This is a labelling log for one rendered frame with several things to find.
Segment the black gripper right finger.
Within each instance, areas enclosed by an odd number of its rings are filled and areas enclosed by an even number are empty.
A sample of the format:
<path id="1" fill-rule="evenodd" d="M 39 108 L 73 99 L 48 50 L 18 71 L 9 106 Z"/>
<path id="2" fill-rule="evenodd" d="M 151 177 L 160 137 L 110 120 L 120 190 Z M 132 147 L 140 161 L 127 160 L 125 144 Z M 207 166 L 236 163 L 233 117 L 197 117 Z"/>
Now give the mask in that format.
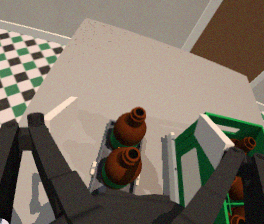
<path id="1" fill-rule="evenodd" d="M 245 224 L 264 224 L 264 154 L 245 155 L 204 114 L 199 115 L 194 136 L 217 168 L 171 224 L 213 224 L 235 176 L 242 178 Z"/>

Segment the green crate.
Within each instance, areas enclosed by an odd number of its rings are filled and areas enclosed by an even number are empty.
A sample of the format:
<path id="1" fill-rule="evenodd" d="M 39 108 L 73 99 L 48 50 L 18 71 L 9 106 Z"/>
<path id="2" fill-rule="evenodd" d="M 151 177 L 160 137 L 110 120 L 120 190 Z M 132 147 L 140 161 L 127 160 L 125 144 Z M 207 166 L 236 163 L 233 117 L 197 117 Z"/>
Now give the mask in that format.
<path id="1" fill-rule="evenodd" d="M 262 125 L 208 112 L 204 114 L 207 114 L 215 124 L 240 129 L 235 133 L 221 130 L 229 139 L 242 140 L 245 137 L 253 137 L 256 146 L 247 152 L 247 156 L 253 157 L 256 152 L 264 154 L 264 128 Z M 194 136 L 197 120 L 175 139 L 179 204 L 184 208 L 215 171 Z M 234 202 L 230 202 L 228 194 L 213 224 L 229 224 L 228 212 L 232 215 L 231 207 L 244 206 L 244 203 L 241 203 L 244 202 L 244 199 Z"/>

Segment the dark grey tray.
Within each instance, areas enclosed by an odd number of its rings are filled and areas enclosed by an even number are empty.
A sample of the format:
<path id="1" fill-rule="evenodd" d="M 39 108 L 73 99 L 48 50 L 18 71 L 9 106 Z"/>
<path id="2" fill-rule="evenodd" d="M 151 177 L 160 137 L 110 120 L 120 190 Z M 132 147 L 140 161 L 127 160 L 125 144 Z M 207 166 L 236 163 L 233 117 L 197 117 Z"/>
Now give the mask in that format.
<path id="1" fill-rule="evenodd" d="M 102 181 L 101 170 L 103 168 L 103 165 L 104 165 L 108 155 L 113 151 L 112 148 L 110 147 L 110 144 L 109 144 L 109 137 L 110 137 L 110 134 L 112 132 L 112 129 L 114 127 L 115 122 L 116 122 L 115 120 L 110 119 L 109 124 L 108 124 L 108 128 L 107 128 L 107 131 L 105 134 L 105 138 L 103 141 L 103 145 L 101 148 L 101 152 L 99 155 L 99 159 L 97 162 L 96 170 L 95 170 L 94 177 L 93 177 L 92 184 L 91 184 L 91 188 L 90 188 L 90 192 L 92 195 L 105 193 L 105 189 L 109 188 Z M 106 144 L 105 144 L 105 142 L 106 142 Z M 141 140 L 141 142 L 136 147 L 140 151 L 140 154 L 141 154 L 141 149 L 142 149 L 142 142 L 143 142 L 143 139 Z M 104 149 L 104 151 L 103 151 L 103 149 Z M 94 182 L 95 182 L 95 184 L 94 184 Z M 134 180 L 129 185 L 127 185 L 126 187 L 124 187 L 123 189 L 120 189 L 120 190 L 124 190 L 126 192 L 135 194 L 136 182 L 137 182 L 137 179 Z"/>

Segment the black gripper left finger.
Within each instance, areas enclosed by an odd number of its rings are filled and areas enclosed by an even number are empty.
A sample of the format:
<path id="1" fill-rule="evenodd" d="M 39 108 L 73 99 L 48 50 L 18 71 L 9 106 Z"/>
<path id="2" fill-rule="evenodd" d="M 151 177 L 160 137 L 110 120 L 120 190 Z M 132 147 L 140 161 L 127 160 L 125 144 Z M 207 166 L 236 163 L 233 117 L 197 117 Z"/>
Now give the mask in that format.
<path id="1" fill-rule="evenodd" d="M 68 224 L 116 224 L 56 145 L 77 120 L 77 103 L 78 97 L 70 97 L 45 116 L 30 113 L 28 127 L 17 122 L 1 125 L 0 224 L 11 224 L 23 151 L 32 151 L 55 219 L 64 214 Z"/>

